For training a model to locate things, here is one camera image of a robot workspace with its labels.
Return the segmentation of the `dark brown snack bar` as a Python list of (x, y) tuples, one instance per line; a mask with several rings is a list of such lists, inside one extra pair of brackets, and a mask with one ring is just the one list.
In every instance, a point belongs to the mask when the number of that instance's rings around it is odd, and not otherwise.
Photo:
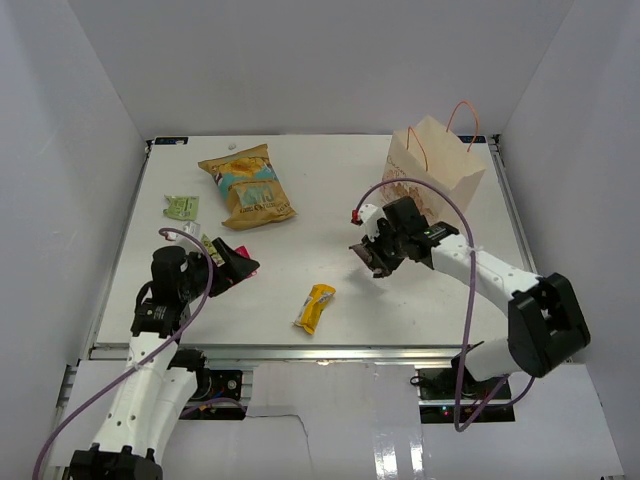
[(368, 237), (364, 237), (360, 243), (351, 245), (349, 250), (364, 263), (372, 272), (374, 278), (385, 278), (391, 275), (392, 269), (389, 265), (389, 258)]

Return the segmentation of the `yellow snack bar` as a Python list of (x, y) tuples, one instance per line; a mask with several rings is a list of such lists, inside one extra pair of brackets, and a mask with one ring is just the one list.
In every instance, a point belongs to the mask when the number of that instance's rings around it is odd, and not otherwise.
[(294, 325), (302, 328), (307, 334), (314, 335), (322, 312), (333, 299), (335, 293), (336, 289), (330, 285), (314, 285), (301, 307)]

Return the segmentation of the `brown chips bag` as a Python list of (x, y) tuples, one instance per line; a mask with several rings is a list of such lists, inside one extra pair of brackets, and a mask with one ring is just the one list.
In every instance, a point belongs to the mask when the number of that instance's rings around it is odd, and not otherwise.
[(229, 211), (222, 225), (229, 229), (248, 230), (296, 215), (272, 166), (267, 144), (200, 161), (198, 167), (218, 187)]

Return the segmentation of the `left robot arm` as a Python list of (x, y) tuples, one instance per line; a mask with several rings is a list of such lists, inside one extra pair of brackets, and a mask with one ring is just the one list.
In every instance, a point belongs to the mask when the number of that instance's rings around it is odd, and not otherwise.
[(190, 305), (226, 292), (258, 268), (220, 238), (210, 248), (169, 245), (153, 253), (151, 279), (135, 301), (127, 376), (115, 386), (90, 447), (74, 452), (71, 478), (162, 478), (164, 450), (184, 407), (211, 387), (203, 353), (179, 346), (196, 315)]

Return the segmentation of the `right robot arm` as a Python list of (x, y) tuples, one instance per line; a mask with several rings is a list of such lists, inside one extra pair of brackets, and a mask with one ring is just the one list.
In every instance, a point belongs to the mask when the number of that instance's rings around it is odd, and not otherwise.
[(474, 250), (455, 227), (429, 224), (408, 196), (384, 207), (364, 204), (352, 221), (364, 235), (351, 249), (374, 277), (390, 276), (409, 259), (464, 283), (505, 315), (505, 337), (479, 342), (452, 360), (451, 384), (459, 396), (475, 398), (489, 379), (519, 371), (542, 378), (590, 344), (566, 277), (539, 276)]

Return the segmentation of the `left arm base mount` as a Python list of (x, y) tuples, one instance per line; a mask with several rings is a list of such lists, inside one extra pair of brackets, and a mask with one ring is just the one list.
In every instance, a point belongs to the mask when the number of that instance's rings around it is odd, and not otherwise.
[(191, 402), (204, 402), (213, 398), (231, 398), (239, 401), (243, 384), (243, 372), (228, 368), (210, 368), (205, 354), (196, 349), (179, 350), (172, 361), (176, 367), (184, 367), (196, 374), (197, 388)]

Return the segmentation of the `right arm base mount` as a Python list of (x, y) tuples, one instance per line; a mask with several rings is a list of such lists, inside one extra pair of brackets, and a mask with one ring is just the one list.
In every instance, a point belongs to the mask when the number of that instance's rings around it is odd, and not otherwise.
[[(452, 368), (426, 368), (418, 369), (410, 378), (410, 384), (417, 389), (423, 425), (453, 423), (456, 377), (457, 374)], [(463, 381), (460, 423), (464, 423), (471, 416), (499, 380), (499, 377), (495, 377), (480, 383), (467, 379)], [(514, 422), (513, 407), (500, 407), (500, 404), (511, 400), (511, 388), (506, 382), (476, 418), (475, 423)]]

